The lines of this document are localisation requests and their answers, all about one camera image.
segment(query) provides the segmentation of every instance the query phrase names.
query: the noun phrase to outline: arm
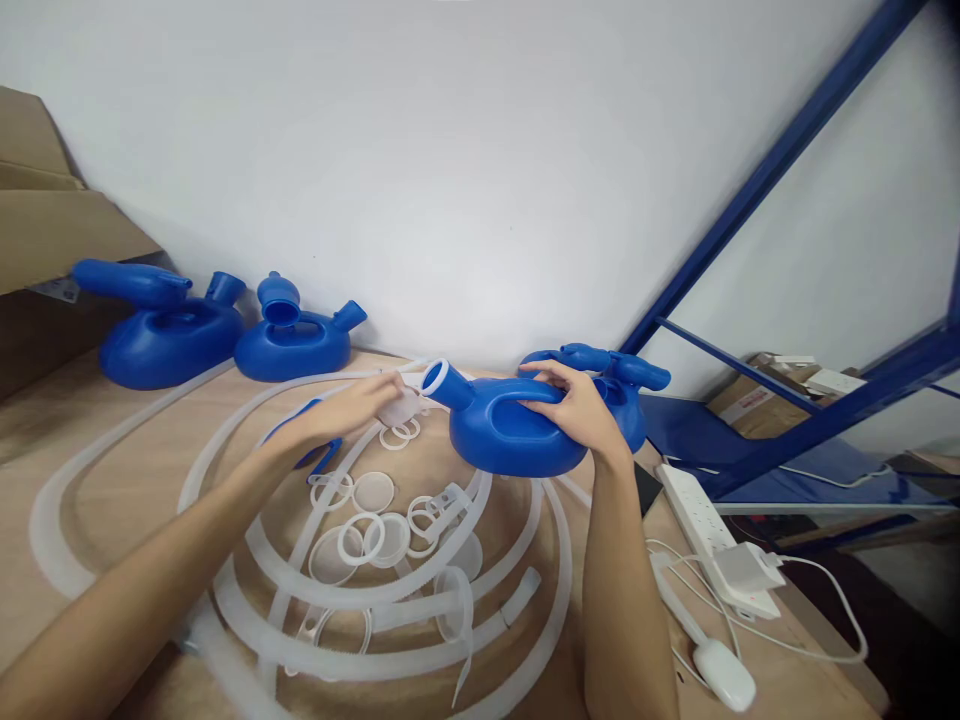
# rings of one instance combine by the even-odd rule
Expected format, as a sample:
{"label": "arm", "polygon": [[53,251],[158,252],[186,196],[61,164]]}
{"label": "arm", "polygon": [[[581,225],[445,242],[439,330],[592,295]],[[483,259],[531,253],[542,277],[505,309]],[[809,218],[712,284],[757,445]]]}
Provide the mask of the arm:
{"label": "arm", "polygon": [[528,402],[593,451],[596,478],[583,569],[584,695],[593,720],[680,717],[666,613],[644,545],[633,455],[591,378],[554,360],[536,379],[567,391]]}
{"label": "arm", "polygon": [[283,425],[54,620],[0,676],[0,717],[106,717],[178,632],[296,461],[369,422],[402,387],[396,373],[369,378]]}

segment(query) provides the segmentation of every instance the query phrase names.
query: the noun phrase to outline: hand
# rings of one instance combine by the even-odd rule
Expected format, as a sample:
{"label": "hand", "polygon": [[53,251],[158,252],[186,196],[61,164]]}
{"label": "hand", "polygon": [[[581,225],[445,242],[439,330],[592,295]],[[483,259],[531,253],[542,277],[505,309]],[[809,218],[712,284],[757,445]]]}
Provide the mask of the hand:
{"label": "hand", "polygon": [[287,438],[295,443],[323,444],[366,425],[386,404],[403,394],[403,379],[397,372],[374,375],[355,382],[298,415],[274,435],[289,428]]}
{"label": "hand", "polygon": [[630,448],[603,404],[603,399],[593,384],[593,378],[574,370],[556,360],[539,360],[520,366],[521,370],[539,370],[534,380],[549,383],[567,395],[559,403],[544,403],[522,400],[520,404],[552,420],[567,435],[595,453],[614,459],[631,458]]}

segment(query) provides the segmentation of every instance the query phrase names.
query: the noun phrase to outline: power strip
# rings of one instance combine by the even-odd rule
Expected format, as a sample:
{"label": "power strip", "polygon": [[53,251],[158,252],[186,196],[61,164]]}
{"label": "power strip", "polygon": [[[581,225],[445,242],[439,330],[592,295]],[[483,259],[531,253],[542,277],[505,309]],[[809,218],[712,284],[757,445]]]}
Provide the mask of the power strip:
{"label": "power strip", "polygon": [[[699,480],[670,465],[660,465],[655,472],[663,483],[670,506],[696,555],[712,559],[718,550],[737,544],[707,493],[700,486]],[[780,617],[780,610],[769,592],[764,590],[747,593],[734,589],[712,560],[702,563],[702,568],[713,589],[724,602],[767,620]]]}

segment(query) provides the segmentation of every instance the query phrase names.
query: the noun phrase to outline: power adapter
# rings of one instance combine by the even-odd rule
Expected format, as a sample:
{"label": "power adapter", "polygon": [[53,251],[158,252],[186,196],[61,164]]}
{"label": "power adapter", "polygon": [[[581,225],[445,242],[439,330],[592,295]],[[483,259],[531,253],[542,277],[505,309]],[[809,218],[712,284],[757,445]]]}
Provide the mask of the power adapter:
{"label": "power adapter", "polygon": [[713,561],[731,587],[745,593],[783,587],[786,580],[778,567],[783,561],[775,553],[764,552],[751,542],[717,550]]}

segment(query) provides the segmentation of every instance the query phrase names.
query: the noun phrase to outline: wooden tabletop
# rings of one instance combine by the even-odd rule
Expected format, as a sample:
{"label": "wooden tabletop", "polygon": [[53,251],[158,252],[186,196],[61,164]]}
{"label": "wooden tabletop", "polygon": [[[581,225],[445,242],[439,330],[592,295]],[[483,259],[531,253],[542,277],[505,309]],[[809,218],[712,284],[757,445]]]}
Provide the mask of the wooden tabletop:
{"label": "wooden tabletop", "polygon": [[[349,369],[393,367],[403,362],[355,353]],[[169,520],[194,458],[216,428],[264,387],[235,369],[228,371],[136,430],[75,482],[64,500],[62,522],[78,557],[91,569],[102,572]],[[37,492],[73,454],[163,392],[137,392],[113,385],[99,373],[95,354],[89,354],[0,405],[0,483],[4,488],[0,506],[0,559],[4,569],[0,578],[0,668],[9,665],[66,605],[66,600],[47,584],[30,552],[27,520]],[[286,413],[319,392],[316,385],[301,387],[261,406],[238,428],[214,464],[205,487],[222,479]],[[401,452],[387,452],[375,440],[351,471],[354,477],[370,470],[389,474],[397,486],[391,510],[406,512],[413,497],[437,494],[449,482],[465,486],[473,474],[450,445],[446,413],[434,411],[423,419],[422,425],[421,436]],[[355,436],[347,438],[345,445],[354,439]],[[651,470],[659,461],[649,445],[641,449],[637,458]],[[292,473],[264,509],[267,535],[284,557],[289,555],[309,512],[304,483],[307,472],[305,469]],[[587,491],[591,489],[593,465],[589,456],[571,476]],[[514,711],[513,717],[518,718],[586,718],[581,696],[581,578],[589,515],[567,490],[559,485],[557,488],[573,541],[573,598],[557,649],[539,682]],[[488,506],[476,530],[483,545],[484,569],[490,568],[515,542],[526,520],[529,501],[528,481],[494,480]],[[341,524],[353,512],[348,503],[327,518],[321,530]],[[682,553],[689,552],[662,494],[644,519],[644,531],[647,537],[663,540]],[[537,568],[543,578],[541,587],[515,625],[474,658],[458,709],[492,692],[526,657],[539,636],[556,588],[557,547],[556,527],[545,502],[530,550],[506,580],[478,603],[476,622],[489,617],[510,595],[526,567]],[[275,588],[263,578],[245,545],[237,548],[237,561],[240,582],[248,598],[266,615]],[[360,568],[348,586],[378,584],[392,578],[392,570],[366,566]],[[722,617],[679,582],[676,587],[706,633],[728,642]],[[819,646],[797,618],[782,603],[780,606],[783,617],[761,620],[758,627],[786,642],[817,649]],[[294,602],[285,626],[287,632],[296,631],[305,609],[299,601]],[[672,617],[668,622],[674,647],[689,658],[689,639]],[[343,612],[333,616],[321,641],[326,648],[356,651],[361,637],[360,613]],[[836,666],[804,659],[746,632],[738,637],[744,663],[757,683],[757,700],[742,717],[878,717]],[[643,641],[642,637],[636,639],[638,644]],[[438,642],[442,642],[439,633],[433,624],[426,623],[375,635],[369,652],[412,649]],[[245,648],[243,652],[252,662],[253,654]],[[670,661],[677,667],[684,718],[734,717],[686,670]],[[459,672],[458,664],[426,676],[372,684],[325,684],[303,676],[291,679],[281,673],[278,696],[295,715],[304,718],[381,718],[387,714],[446,717]],[[141,679],[116,716],[236,717],[201,661],[180,654],[172,645]]]}

